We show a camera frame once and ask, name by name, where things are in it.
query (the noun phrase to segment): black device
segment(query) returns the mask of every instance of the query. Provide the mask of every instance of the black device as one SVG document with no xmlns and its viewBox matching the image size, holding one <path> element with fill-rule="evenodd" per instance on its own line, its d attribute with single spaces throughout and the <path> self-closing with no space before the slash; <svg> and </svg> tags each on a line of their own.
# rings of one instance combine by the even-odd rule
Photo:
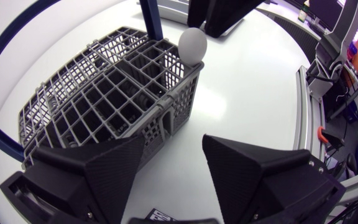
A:
<svg viewBox="0 0 358 224">
<path fill-rule="evenodd" d="M 143 148 L 143 136 L 77 148 L 41 147 L 34 165 L 0 188 L 31 223 L 120 223 Z"/>
<path fill-rule="evenodd" d="M 321 223 L 345 192 L 307 150 L 208 135 L 203 150 L 225 223 Z"/>
<path fill-rule="evenodd" d="M 206 20 L 205 33 L 218 38 L 262 2 L 264 0 L 190 0 L 187 24 L 200 27 Z"/>
</svg>

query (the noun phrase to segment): wall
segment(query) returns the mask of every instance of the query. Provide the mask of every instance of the wall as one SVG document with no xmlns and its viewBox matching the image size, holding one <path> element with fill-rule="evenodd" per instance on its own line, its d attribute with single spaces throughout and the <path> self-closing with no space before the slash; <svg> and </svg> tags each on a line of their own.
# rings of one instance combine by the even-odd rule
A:
<svg viewBox="0 0 358 224">
<path fill-rule="evenodd" d="M 64 0 L 60 1 L 31 20 L 8 44 L 0 56 L 0 109 L 16 83 L 31 65 L 57 40 L 95 14 L 121 2 L 122 0 Z M 9 23 L 34 0 L 0 0 L 0 34 Z M 6 161 L 0 175 L 0 183 L 20 170 L 20 163 L 0 151 L 0 161 Z M 3 213 L 13 208 L 0 191 L 0 222 L 22 223 L 18 213 L 12 213 L 4 219 Z"/>
</svg>

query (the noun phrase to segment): white surface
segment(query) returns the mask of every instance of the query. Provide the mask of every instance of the white surface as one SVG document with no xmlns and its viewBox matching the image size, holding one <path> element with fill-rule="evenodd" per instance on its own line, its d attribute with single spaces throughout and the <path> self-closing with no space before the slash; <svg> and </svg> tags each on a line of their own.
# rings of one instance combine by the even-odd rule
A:
<svg viewBox="0 0 358 224">
<path fill-rule="evenodd" d="M 140 7 L 122 2 L 88 19 L 50 47 L 18 82 L 0 112 L 0 127 L 17 139 L 17 114 L 46 80 L 87 43 L 120 26 L 145 30 Z M 186 26 L 162 21 L 178 44 Z M 122 219 L 144 218 L 153 208 L 178 220 L 217 218 L 218 199 L 201 148 L 208 133 L 275 149 L 292 150 L 296 123 L 295 73 L 308 60 L 274 21 L 252 11 L 227 37 L 208 37 L 204 69 L 190 120 L 136 175 Z M 0 183 L 20 164 L 0 151 Z M 0 221 L 23 221 L 0 191 Z"/>
<path fill-rule="evenodd" d="M 83 21 L 120 1 L 60 1 L 23 27 L 0 55 L 0 109 L 17 82 L 50 46 Z M 0 35 L 33 2 L 0 0 Z"/>
<path fill-rule="evenodd" d="M 257 9 L 261 11 L 266 11 L 271 14 L 275 14 L 276 16 L 287 20 L 288 22 L 291 22 L 292 24 L 302 28 L 304 31 L 308 32 L 310 35 L 312 35 L 316 40 L 320 40 L 321 37 L 317 35 L 313 30 L 309 28 L 308 25 L 305 23 L 302 23 L 298 20 L 299 15 L 299 9 L 297 9 L 295 6 L 290 5 L 289 3 L 281 0 L 274 0 L 278 4 L 266 4 L 262 3 L 260 4 Z"/>
</svg>

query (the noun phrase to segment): label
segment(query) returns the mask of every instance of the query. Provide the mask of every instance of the label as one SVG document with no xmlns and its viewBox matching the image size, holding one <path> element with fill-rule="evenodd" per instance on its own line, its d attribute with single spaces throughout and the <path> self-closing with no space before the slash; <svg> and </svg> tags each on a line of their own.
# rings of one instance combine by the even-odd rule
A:
<svg viewBox="0 0 358 224">
<path fill-rule="evenodd" d="M 304 22 L 306 20 L 306 17 L 308 16 L 307 13 L 305 13 L 304 11 L 300 11 L 299 12 L 299 16 L 298 16 L 298 19 L 302 22 Z"/>
<path fill-rule="evenodd" d="M 149 215 L 146 217 L 146 219 L 152 220 L 152 221 L 176 221 L 172 217 L 169 217 L 168 215 L 158 211 L 157 209 L 153 208 L 153 210 L 149 213 Z"/>
</svg>

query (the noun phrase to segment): red object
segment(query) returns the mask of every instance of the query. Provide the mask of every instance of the red object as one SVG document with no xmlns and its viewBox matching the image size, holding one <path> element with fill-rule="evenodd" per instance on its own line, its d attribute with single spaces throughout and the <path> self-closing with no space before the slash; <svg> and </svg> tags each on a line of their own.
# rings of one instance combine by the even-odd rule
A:
<svg viewBox="0 0 358 224">
<path fill-rule="evenodd" d="M 322 126 L 318 127 L 318 129 L 317 129 L 317 137 L 318 137 L 318 139 L 320 141 L 322 141 L 323 143 L 327 144 L 328 140 L 323 136 L 323 134 L 321 132 L 322 130 L 323 130 Z"/>
</svg>

